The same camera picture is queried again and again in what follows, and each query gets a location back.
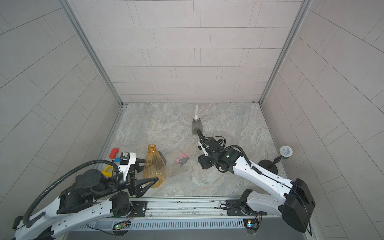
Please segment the orange translucent spray bottle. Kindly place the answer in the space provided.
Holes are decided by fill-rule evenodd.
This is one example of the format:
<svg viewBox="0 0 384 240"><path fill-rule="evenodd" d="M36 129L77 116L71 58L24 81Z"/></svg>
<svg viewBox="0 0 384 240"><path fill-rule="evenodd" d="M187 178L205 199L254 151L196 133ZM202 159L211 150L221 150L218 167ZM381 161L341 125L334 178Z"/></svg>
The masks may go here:
<svg viewBox="0 0 384 240"><path fill-rule="evenodd" d="M143 178L159 178L159 180L152 186L152 189L156 189L166 182L167 168L155 144L150 144L148 150Z"/></svg>

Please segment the clear grey spray bottle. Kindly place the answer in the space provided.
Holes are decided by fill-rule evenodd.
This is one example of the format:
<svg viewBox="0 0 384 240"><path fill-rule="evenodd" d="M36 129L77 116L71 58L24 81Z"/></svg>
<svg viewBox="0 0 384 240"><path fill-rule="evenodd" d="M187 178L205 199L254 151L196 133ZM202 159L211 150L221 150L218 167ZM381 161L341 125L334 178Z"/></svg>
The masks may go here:
<svg viewBox="0 0 384 240"><path fill-rule="evenodd" d="M198 131L200 131L201 133L204 132L203 124L200 118L198 119L194 118L192 121L192 134L197 136Z"/></svg>

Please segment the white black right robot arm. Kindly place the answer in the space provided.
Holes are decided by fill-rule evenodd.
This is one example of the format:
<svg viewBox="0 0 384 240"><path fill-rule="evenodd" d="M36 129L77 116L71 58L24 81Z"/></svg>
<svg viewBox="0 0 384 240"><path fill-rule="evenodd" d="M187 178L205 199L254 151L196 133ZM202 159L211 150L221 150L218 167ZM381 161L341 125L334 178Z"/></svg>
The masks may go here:
<svg viewBox="0 0 384 240"><path fill-rule="evenodd" d="M264 212L281 217L294 230L312 234L311 217L316 206L308 185L301 179L292 181L278 176L249 160L244 150L232 145L224 148L214 138L198 141L203 154L198 160L203 169L216 167L261 187L267 194L245 190L240 207L245 215Z"/></svg>

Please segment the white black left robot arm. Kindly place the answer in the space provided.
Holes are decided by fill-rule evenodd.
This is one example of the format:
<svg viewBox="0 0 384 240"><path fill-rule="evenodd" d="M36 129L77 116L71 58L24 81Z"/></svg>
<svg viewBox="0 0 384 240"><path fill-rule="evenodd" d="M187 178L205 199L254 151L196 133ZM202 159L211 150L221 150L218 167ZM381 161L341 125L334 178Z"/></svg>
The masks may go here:
<svg viewBox="0 0 384 240"><path fill-rule="evenodd" d="M48 206L34 213L40 202L60 183L78 171L96 164L112 167L113 175L105 176L98 169L89 169L76 176L75 183L63 190ZM84 224L109 217L128 217L134 207L130 196L143 196L159 178L135 179L135 171L143 168L136 162L122 166L107 160L86 162L53 182L27 209L15 218L16 240L54 240Z"/></svg>

